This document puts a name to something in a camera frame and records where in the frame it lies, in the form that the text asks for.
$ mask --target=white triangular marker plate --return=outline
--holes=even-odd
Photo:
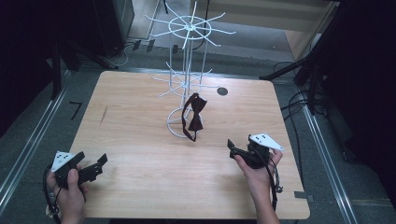
[[[274,139],[272,139],[272,137],[270,137],[270,135],[267,133],[253,134],[249,138],[260,146],[269,147],[280,151],[284,150],[284,148]]]
[[[71,161],[75,156],[76,155],[73,153],[57,151],[50,170],[52,172],[56,172],[63,165],[67,164],[68,161]]]

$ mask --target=controller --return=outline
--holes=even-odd
[[[68,189],[67,176],[71,169],[77,169],[77,164],[85,158],[84,152],[79,152],[77,155],[73,153],[64,153],[58,151],[52,163],[51,171],[55,173],[56,182],[60,188]],[[78,185],[87,181],[93,181],[101,174],[102,166],[107,162],[106,153],[97,161],[97,163],[85,167],[78,171]]]
[[[245,163],[253,169],[260,169],[268,165],[268,160],[270,158],[269,147],[257,144],[255,141],[250,139],[250,136],[248,141],[249,144],[247,145],[247,151],[245,151],[235,147],[233,142],[228,139],[227,147],[230,149],[230,158],[234,159],[234,156],[239,155],[244,159]]]

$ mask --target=hand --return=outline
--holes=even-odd
[[[62,212],[62,223],[83,223],[85,218],[85,199],[82,192],[85,194],[88,189],[84,185],[78,186],[78,170],[71,169],[69,171],[67,176],[68,189],[59,191],[60,188],[56,183],[55,173],[53,172],[49,172],[47,184],[53,190],[55,196],[59,192],[56,203]]]
[[[273,165],[277,165],[282,159],[282,152],[279,150],[273,150],[274,154],[271,153],[271,159],[274,162]],[[270,197],[270,189],[271,189],[271,181],[270,176],[268,175],[265,167],[261,169],[252,169],[249,167],[244,159],[236,155],[235,157],[236,163],[238,163],[241,170],[244,172],[244,175],[247,179],[247,185],[250,190],[250,195],[253,199],[253,202],[256,206],[257,213],[257,222],[258,223],[277,223],[279,220],[277,219],[276,213],[271,205],[271,197]],[[271,175],[274,174],[274,167],[269,165],[268,168],[271,171]]]

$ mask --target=person's left hand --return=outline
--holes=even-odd
[[[53,190],[55,196],[58,194],[56,203],[62,213],[62,223],[82,223],[85,218],[85,198],[83,195],[88,192],[84,185],[78,185],[78,170],[71,169],[67,176],[68,189],[61,189],[56,183],[55,173],[49,172],[47,184]]]

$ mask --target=black stand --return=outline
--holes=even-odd
[[[294,78],[294,83],[298,86],[304,85],[305,82],[311,77],[311,84],[309,87],[308,93],[308,108],[310,109],[312,114],[315,114],[314,111],[314,100],[315,100],[315,92],[317,88],[319,67],[318,60],[319,57],[323,54],[323,51],[326,51],[326,48],[330,45],[332,41],[332,33],[341,23],[345,15],[347,14],[347,6],[345,6],[344,2],[340,3],[340,6],[330,22],[327,29],[323,32],[322,36],[318,40],[318,43],[312,48],[312,50],[306,55],[304,58],[299,60],[298,62],[292,63],[279,71],[274,72],[265,77],[259,77],[261,80],[273,80],[274,78],[280,77],[296,68],[302,67],[297,75]]]

